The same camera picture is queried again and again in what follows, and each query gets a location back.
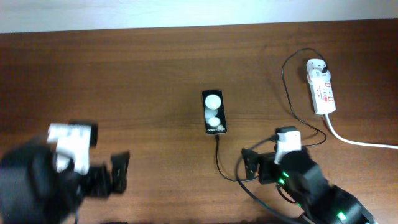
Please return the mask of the black smartphone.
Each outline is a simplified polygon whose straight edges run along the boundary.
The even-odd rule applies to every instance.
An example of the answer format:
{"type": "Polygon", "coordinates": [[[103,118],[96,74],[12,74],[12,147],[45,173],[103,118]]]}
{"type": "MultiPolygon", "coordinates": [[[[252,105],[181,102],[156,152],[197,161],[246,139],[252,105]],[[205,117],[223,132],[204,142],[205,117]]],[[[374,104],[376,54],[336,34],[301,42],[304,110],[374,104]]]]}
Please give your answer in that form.
{"type": "Polygon", "coordinates": [[[222,90],[204,90],[201,95],[206,133],[208,135],[227,133],[222,90]]]}

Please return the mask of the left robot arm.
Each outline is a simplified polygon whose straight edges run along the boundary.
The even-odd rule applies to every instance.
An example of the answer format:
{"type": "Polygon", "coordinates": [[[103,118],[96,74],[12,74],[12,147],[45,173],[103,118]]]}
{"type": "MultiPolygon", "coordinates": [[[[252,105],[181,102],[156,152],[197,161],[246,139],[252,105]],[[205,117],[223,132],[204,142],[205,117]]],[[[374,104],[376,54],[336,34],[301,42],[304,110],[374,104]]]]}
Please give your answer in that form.
{"type": "Polygon", "coordinates": [[[128,151],[111,156],[112,169],[91,167],[82,175],[73,163],[55,169],[57,154],[47,143],[29,141],[1,159],[1,218],[4,223],[62,223],[87,197],[106,199],[127,188],[128,151]]]}

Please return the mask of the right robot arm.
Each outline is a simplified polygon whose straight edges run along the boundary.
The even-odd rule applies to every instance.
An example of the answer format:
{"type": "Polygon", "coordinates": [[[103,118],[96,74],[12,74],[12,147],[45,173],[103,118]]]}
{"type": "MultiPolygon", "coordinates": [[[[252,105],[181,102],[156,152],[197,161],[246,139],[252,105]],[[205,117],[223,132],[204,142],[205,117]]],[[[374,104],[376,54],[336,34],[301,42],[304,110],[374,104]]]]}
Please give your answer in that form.
{"type": "Polygon", "coordinates": [[[301,206],[313,223],[376,223],[370,212],[349,192],[328,183],[307,150],[292,151],[276,164],[276,153],[241,151],[246,177],[258,173],[261,184],[277,184],[301,206]]]}

